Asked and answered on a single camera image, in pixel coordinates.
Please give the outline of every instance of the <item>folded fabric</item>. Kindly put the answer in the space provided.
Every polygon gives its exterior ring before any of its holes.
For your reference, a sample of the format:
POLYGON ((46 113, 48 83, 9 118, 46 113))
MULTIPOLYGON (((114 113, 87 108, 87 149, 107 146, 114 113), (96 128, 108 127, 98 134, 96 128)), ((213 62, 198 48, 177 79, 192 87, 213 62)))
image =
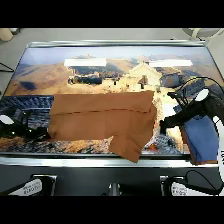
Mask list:
POLYGON ((54 140, 101 140, 109 150, 137 162, 152 137, 154 92, 55 95, 48 133, 54 140))
POLYGON ((196 163, 217 160, 219 138, 212 120, 208 116, 196 116, 185 123, 187 143, 196 163))

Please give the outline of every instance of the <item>landscape print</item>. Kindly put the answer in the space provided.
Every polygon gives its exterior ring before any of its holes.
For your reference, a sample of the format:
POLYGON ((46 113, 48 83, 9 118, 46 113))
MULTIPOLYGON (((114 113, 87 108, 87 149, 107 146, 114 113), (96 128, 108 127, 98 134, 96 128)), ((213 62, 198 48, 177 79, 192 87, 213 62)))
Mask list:
MULTIPOLYGON (((174 114, 175 99, 167 96, 186 80, 196 76, 215 79, 220 85, 223 79, 210 53, 205 47, 55 47, 28 48, 10 81, 4 96, 52 96, 54 94, 106 94, 113 92, 155 92, 153 103, 157 107, 158 122, 174 114), (105 58, 106 66, 65 66, 66 59, 105 58), (191 66, 152 67, 159 60, 188 60, 191 66)), ((207 82, 214 91, 219 88, 207 82)), ((38 110, 31 113, 30 127, 47 127, 49 113, 38 110)), ((179 127, 168 130, 180 153, 189 153, 179 127)), ((26 142, 20 136, 1 137, 1 151, 38 153, 106 153, 113 136, 104 140, 80 140, 72 142, 26 142)), ((143 153, 159 154, 154 147, 144 148, 143 153)))

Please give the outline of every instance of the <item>blue cloth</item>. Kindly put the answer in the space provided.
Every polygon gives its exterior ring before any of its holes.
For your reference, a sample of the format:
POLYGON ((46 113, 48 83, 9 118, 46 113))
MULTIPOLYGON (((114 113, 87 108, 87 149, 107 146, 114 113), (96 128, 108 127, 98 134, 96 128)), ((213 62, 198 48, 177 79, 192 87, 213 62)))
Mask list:
POLYGON ((184 125, 187 141, 196 162, 217 160, 219 138, 208 116, 192 118, 184 125))

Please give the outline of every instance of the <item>brown shirt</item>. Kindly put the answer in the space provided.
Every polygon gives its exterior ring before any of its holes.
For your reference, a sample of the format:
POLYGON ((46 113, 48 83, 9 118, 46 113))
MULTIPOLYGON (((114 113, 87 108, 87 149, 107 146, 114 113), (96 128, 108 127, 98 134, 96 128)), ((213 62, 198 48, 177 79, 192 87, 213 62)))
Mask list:
POLYGON ((154 92, 55 95, 48 132, 55 140, 113 137, 109 150, 137 162, 152 137, 154 92))

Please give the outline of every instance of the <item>white floor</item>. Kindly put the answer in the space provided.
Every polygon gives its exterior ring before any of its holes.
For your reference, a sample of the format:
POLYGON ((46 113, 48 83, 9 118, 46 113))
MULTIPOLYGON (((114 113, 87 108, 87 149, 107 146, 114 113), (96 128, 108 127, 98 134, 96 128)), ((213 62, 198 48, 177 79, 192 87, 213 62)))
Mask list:
MULTIPOLYGON (((34 41, 73 40, 169 40, 189 37, 181 28, 24 28, 9 42, 0 40, 0 62, 15 69, 26 45, 34 41)), ((209 43, 209 49, 224 75, 224 35, 209 43)), ((11 73, 0 73, 0 91, 5 91, 11 73)))

